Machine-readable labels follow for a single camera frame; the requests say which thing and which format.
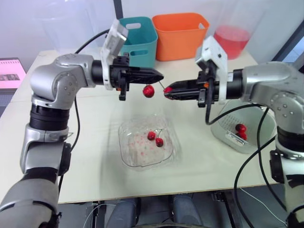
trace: cherry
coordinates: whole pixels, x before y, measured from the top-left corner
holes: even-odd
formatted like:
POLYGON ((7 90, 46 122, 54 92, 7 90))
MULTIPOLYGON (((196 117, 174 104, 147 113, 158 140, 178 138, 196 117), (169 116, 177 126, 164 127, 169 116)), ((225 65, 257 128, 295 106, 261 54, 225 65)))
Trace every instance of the cherry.
POLYGON ((245 132, 238 132, 236 135, 244 140, 247 140, 247 135, 245 132))
POLYGON ((147 138, 149 140, 154 140, 155 139, 156 134, 154 132, 149 132, 147 138))
POLYGON ((143 90, 142 93, 145 97, 147 98, 151 98, 154 95, 154 88, 152 85, 146 85, 143 90))
POLYGON ((168 93, 170 91, 172 91, 173 89, 171 87, 167 87, 163 90, 164 93, 168 93))
POLYGON ((156 145, 158 147, 162 147, 163 146, 163 140, 162 140, 162 138, 156 138, 155 142, 156 142, 156 145))
POLYGON ((237 130, 238 132, 244 133, 244 132, 247 130, 247 128, 246 128, 245 125, 239 123, 239 124, 236 125, 236 130, 237 130))

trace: basket handle hole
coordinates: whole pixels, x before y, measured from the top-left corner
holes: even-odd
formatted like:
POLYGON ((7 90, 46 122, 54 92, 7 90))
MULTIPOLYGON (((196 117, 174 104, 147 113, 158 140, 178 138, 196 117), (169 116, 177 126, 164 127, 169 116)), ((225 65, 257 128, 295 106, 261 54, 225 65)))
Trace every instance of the basket handle hole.
POLYGON ((140 29, 142 25, 140 23, 132 23, 132 24, 126 24, 127 29, 140 29))
POLYGON ((199 29, 204 29, 204 28, 205 28, 205 26, 202 23, 200 23, 199 24, 199 29))
POLYGON ((142 55, 147 55, 148 50, 138 50, 138 51, 131 51, 130 55, 131 56, 142 56, 142 55))

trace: robotic arm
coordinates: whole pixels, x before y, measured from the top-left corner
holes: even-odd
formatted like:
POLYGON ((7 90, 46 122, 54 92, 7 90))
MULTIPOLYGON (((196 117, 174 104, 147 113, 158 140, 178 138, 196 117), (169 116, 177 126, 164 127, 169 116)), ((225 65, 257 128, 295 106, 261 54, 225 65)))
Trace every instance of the robotic arm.
POLYGON ((213 37, 198 49, 196 62, 202 69, 198 78, 171 84, 165 97, 194 99, 207 108, 215 101, 240 98, 270 108, 277 123, 272 177, 285 185, 288 224, 304 226, 304 75, 288 64, 269 62, 234 70, 227 78, 226 54, 213 37))
POLYGON ((126 99, 130 83, 152 84, 163 79, 151 68, 129 66, 128 56, 117 56, 127 30, 115 21, 102 51, 102 60, 68 54, 32 74, 30 122, 26 125, 20 166, 23 178, 0 204, 0 226, 54 228, 58 226, 58 176, 68 171, 71 145, 66 143, 69 110, 82 87, 105 85, 126 99))

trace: cherry stem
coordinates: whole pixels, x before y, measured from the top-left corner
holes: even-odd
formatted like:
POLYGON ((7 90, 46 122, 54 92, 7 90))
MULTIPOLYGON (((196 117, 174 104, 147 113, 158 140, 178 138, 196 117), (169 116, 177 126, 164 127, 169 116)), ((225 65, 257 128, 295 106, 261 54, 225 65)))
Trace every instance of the cherry stem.
POLYGON ((165 89, 165 87, 163 87, 162 83, 159 81, 159 83, 161 84, 162 88, 165 89))
POLYGON ((161 132, 162 132, 162 129, 160 129, 160 132, 158 132, 157 138, 159 138, 161 132))

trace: tabletop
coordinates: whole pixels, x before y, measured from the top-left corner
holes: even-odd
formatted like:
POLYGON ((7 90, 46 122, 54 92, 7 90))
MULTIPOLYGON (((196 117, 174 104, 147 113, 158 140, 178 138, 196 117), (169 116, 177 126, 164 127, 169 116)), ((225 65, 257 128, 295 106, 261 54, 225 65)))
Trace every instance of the tabletop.
MULTIPOLYGON (((31 108, 29 77, 33 69, 50 63, 55 51, 43 51, 36 58, 21 87, 0 118, 0 199, 10 186, 21 179, 19 167, 24 127, 29 122, 31 108)), ((229 71, 255 65, 244 51, 228 62, 229 71)), ((195 79, 200 70, 193 59, 156 62, 163 73, 164 86, 177 80, 195 79)), ((81 89, 77 95, 81 132, 72 152, 71 166, 65 174, 59 203, 105 200, 135 196, 150 196, 219 189, 231 189, 239 167, 249 155, 241 154, 216 139, 205 125, 205 109, 197 101, 172 101, 163 97, 162 88, 154 84, 155 95, 142 95, 143 85, 130 85, 126 101, 118 100, 118 92, 103 86, 81 89), (118 139, 119 126, 130 119, 151 114, 165 115, 173 123, 180 149, 177 159, 143 171, 125 166, 121 160, 118 139)), ((211 117, 223 106, 213 105, 211 117)), ((69 131, 77 131, 75 109, 72 107, 69 131)), ((67 141, 72 143, 75 134, 67 141)), ((270 183, 270 144, 262 153, 263 165, 270 183)), ((239 186, 264 184, 258 160, 254 158, 244 169, 239 186)))

